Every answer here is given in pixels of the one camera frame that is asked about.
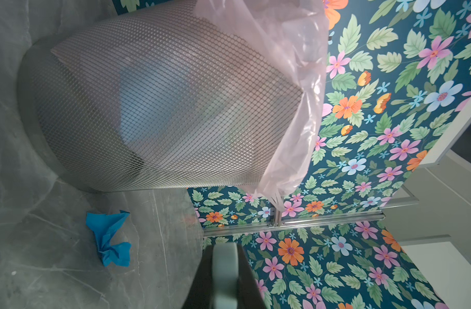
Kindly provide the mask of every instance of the blue paper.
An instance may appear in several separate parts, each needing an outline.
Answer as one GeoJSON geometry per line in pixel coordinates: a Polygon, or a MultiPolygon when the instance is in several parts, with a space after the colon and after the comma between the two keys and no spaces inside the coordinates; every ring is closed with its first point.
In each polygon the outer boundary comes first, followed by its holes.
{"type": "Polygon", "coordinates": [[[114,262],[118,266],[129,266],[131,244],[123,242],[118,245],[110,245],[110,240],[128,216],[129,213],[122,210],[117,214],[88,213],[86,215],[86,226],[95,233],[96,246],[104,266],[108,266],[110,262],[114,262]]]}

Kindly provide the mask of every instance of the small blue flower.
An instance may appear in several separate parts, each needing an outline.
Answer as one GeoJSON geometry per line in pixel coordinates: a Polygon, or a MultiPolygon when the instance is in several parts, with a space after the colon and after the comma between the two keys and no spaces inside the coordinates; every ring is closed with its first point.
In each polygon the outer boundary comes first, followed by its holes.
{"type": "Polygon", "coordinates": [[[468,28],[471,27],[471,24],[464,24],[460,30],[457,30],[455,33],[457,34],[457,36],[455,37],[455,39],[459,39],[461,37],[464,37],[468,34],[468,28]]]}
{"type": "Polygon", "coordinates": [[[303,270],[303,271],[306,271],[306,269],[309,268],[308,265],[306,265],[306,262],[302,262],[302,263],[299,263],[300,264],[300,268],[303,270]]]}
{"type": "Polygon", "coordinates": [[[335,34],[335,31],[331,31],[331,33],[328,34],[328,45],[333,44],[332,38],[334,34],[335,34]]]}
{"type": "Polygon", "coordinates": [[[323,285],[323,282],[321,282],[321,278],[316,278],[314,277],[314,284],[316,285],[316,287],[320,286],[320,285],[323,285]]]}
{"type": "Polygon", "coordinates": [[[389,86],[389,84],[390,83],[383,82],[381,86],[376,88],[376,90],[378,91],[376,92],[376,94],[379,95],[381,92],[387,92],[388,91],[387,87],[389,86]]]}
{"type": "Polygon", "coordinates": [[[403,8],[403,11],[406,12],[409,9],[409,2],[412,0],[396,0],[400,4],[396,7],[395,12],[398,12],[400,9],[403,8]]]}
{"type": "Polygon", "coordinates": [[[416,21],[416,23],[414,24],[414,27],[417,27],[417,25],[419,25],[419,28],[422,28],[424,26],[424,21],[429,19],[431,16],[432,16],[432,13],[428,14],[428,8],[426,7],[424,11],[422,12],[422,15],[417,14],[416,19],[418,19],[418,21],[416,21]]]}
{"type": "Polygon", "coordinates": [[[380,158],[384,159],[384,158],[387,157],[387,155],[388,155],[388,152],[387,152],[387,151],[381,152],[381,153],[380,153],[380,158]]]}
{"type": "Polygon", "coordinates": [[[371,114],[369,114],[369,115],[367,115],[367,118],[364,119],[364,122],[365,122],[366,124],[373,123],[373,122],[374,122],[374,120],[373,120],[374,118],[376,118],[376,115],[371,115],[371,114]]]}
{"type": "Polygon", "coordinates": [[[410,102],[409,105],[410,105],[410,109],[412,109],[415,107],[419,107],[421,104],[417,101],[413,101],[413,102],[410,102]]]}
{"type": "Polygon", "coordinates": [[[471,12],[471,0],[469,3],[467,3],[467,0],[464,1],[464,3],[461,6],[463,7],[463,9],[458,11],[455,15],[460,15],[460,19],[463,19],[465,17],[465,14],[467,14],[467,12],[471,12]]]}
{"type": "Polygon", "coordinates": [[[412,283],[410,283],[410,282],[407,282],[407,284],[405,284],[405,287],[406,287],[407,289],[409,289],[410,292],[412,292],[412,291],[415,289],[415,288],[412,286],[412,283]]]}
{"type": "Polygon", "coordinates": [[[366,280],[364,280],[364,283],[369,287],[372,286],[374,283],[371,282],[371,278],[367,277],[366,280]]]}

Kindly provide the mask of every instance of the floor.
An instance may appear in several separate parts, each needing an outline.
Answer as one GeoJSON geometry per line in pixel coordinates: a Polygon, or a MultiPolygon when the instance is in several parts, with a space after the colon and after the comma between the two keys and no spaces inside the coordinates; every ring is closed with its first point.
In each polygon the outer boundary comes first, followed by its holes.
{"type": "Polygon", "coordinates": [[[114,14],[108,0],[0,2],[0,309],[180,308],[201,258],[186,190],[95,195],[62,182],[33,151],[17,112],[20,60],[38,39],[114,14]],[[112,243],[131,266],[103,267],[87,212],[131,212],[112,243]]]}

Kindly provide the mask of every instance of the orange flower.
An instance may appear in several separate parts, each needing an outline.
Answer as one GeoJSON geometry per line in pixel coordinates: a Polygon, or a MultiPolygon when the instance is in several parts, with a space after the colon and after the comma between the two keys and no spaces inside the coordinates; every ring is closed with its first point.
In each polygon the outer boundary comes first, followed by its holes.
{"type": "Polygon", "coordinates": [[[219,212],[209,213],[206,215],[206,219],[211,222],[220,222],[224,217],[219,212]]]}
{"type": "Polygon", "coordinates": [[[311,212],[315,213],[318,210],[323,209],[324,205],[325,204],[323,204],[323,202],[311,202],[310,204],[307,204],[306,210],[308,213],[311,213],[311,212]]]}
{"type": "Polygon", "coordinates": [[[410,161],[407,162],[407,164],[409,165],[409,166],[407,166],[407,170],[415,171],[417,169],[417,167],[419,166],[419,164],[421,163],[421,161],[426,156],[426,154],[428,154],[428,151],[424,150],[424,151],[419,152],[416,155],[417,158],[410,159],[410,161]]]}
{"type": "Polygon", "coordinates": [[[352,309],[352,305],[349,304],[338,304],[339,309],[352,309]]]}
{"type": "Polygon", "coordinates": [[[333,112],[337,113],[335,117],[337,118],[350,118],[352,113],[357,113],[362,107],[362,100],[357,100],[357,96],[351,96],[350,99],[346,97],[340,100],[340,105],[335,105],[333,107],[333,112]]]}
{"type": "Polygon", "coordinates": [[[385,111],[385,109],[387,108],[387,103],[389,102],[389,100],[392,98],[392,94],[391,93],[386,93],[382,96],[380,96],[380,98],[378,99],[378,101],[376,102],[376,107],[373,109],[374,112],[376,114],[381,114],[385,111]]]}
{"type": "Polygon", "coordinates": [[[394,250],[397,250],[397,251],[402,250],[402,248],[396,242],[395,238],[393,238],[393,236],[390,234],[390,232],[388,232],[387,230],[384,229],[384,230],[381,231],[381,234],[383,234],[385,236],[385,237],[383,237],[383,239],[385,240],[385,243],[387,243],[389,245],[392,245],[392,248],[394,250]]]}
{"type": "Polygon", "coordinates": [[[340,13],[336,10],[345,8],[348,3],[349,0],[323,0],[325,15],[330,21],[330,30],[333,29],[340,20],[340,13]]]}
{"type": "Polygon", "coordinates": [[[278,244],[278,254],[282,256],[282,260],[285,263],[289,263],[292,266],[297,266],[297,262],[302,263],[304,261],[304,249],[299,247],[297,240],[290,240],[290,238],[285,238],[285,242],[280,241],[278,244]]]}
{"type": "Polygon", "coordinates": [[[342,134],[342,136],[349,134],[350,131],[352,131],[353,127],[354,126],[352,125],[346,125],[345,127],[342,128],[342,130],[340,131],[340,134],[342,134]]]}
{"type": "Polygon", "coordinates": [[[359,86],[365,86],[370,82],[371,82],[371,73],[369,73],[368,71],[362,72],[362,74],[359,76],[359,79],[357,80],[357,84],[359,86]]]}

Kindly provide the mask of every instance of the metal mesh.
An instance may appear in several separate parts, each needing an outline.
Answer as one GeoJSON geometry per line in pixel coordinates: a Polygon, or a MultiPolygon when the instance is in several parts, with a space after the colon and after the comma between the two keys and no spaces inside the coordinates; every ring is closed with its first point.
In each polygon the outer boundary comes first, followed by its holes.
{"type": "Polygon", "coordinates": [[[72,176],[99,191],[259,182],[302,91],[193,17],[195,3],[122,15],[27,54],[39,125],[72,176]]]}

